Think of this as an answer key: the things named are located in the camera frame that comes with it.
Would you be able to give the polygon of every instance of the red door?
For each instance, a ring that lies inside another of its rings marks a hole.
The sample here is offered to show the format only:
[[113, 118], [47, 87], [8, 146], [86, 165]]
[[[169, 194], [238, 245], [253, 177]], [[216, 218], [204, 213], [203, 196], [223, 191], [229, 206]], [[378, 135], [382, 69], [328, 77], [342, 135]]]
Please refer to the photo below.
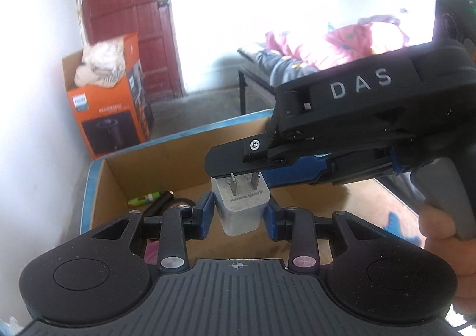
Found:
[[151, 101], [182, 96], [168, 0], [83, 0], [91, 44], [139, 34], [144, 86]]

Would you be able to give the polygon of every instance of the open cardboard box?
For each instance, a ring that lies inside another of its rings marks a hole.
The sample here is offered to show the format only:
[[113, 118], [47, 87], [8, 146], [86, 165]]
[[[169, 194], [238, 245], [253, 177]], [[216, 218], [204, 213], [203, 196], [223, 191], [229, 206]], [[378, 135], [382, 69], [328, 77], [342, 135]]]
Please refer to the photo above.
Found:
[[[154, 191], [172, 190], [176, 197], [197, 201], [210, 190], [210, 177], [204, 157], [215, 145], [262, 133], [269, 111], [238, 117], [225, 122], [169, 136], [106, 156], [93, 163], [88, 188], [94, 188], [90, 203], [85, 201], [84, 223], [96, 227], [130, 210], [127, 201]], [[315, 215], [331, 216], [347, 210], [380, 227], [387, 223], [389, 211], [400, 217], [404, 235], [420, 235], [416, 215], [375, 180], [347, 186], [288, 186], [272, 189], [283, 207], [307, 208]], [[321, 261], [332, 260], [328, 246], [321, 243]], [[258, 230], [226, 236], [220, 218], [214, 215], [209, 236], [187, 242], [189, 259], [196, 258], [282, 258], [289, 254], [289, 243], [272, 242], [263, 222]]]
[[146, 100], [136, 33], [121, 37], [125, 74], [113, 87], [75, 84], [83, 50], [63, 58], [68, 101], [92, 158], [148, 140], [153, 123]]

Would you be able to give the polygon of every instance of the metal pin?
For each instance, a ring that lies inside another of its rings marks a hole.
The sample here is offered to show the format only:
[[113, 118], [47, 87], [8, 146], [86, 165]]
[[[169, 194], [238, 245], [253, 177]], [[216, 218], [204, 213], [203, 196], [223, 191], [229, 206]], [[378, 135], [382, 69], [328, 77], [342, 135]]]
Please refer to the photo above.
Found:
[[237, 195], [237, 179], [235, 178], [235, 175], [233, 175], [233, 173], [230, 174], [230, 188], [233, 193], [233, 196], [235, 197]]
[[293, 264], [297, 267], [313, 267], [316, 263], [316, 259], [308, 255], [300, 255], [293, 259]]
[[251, 175], [251, 185], [253, 186], [254, 190], [258, 188], [259, 177], [259, 172], [253, 172], [253, 175]]
[[160, 262], [160, 264], [167, 269], [176, 269], [185, 264], [185, 261], [180, 257], [166, 257]]

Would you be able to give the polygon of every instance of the white power adapter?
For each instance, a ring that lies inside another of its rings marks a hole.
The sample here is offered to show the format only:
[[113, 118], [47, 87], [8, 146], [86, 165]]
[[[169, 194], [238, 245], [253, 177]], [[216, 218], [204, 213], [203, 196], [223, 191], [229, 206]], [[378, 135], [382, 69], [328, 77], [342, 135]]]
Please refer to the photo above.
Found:
[[271, 198], [260, 172], [211, 178], [211, 189], [226, 235], [236, 236], [258, 228]]

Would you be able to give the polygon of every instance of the finger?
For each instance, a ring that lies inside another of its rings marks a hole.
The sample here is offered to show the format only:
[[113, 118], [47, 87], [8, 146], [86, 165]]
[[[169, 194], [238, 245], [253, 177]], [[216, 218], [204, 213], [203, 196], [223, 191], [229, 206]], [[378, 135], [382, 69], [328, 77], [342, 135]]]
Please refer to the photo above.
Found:
[[476, 299], [476, 274], [458, 276], [456, 296], [464, 299]]
[[453, 307], [457, 313], [462, 315], [469, 315], [476, 312], [476, 300], [464, 299], [463, 297], [456, 297], [453, 300]]
[[425, 249], [448, 262], [458, 276], [476, 273], [476, 239], [427, 238]]
[[456, 234], [455, 222], [444, 211], [423, 205], [418, 215], [421, 233], [427, 238], [445, 239]]

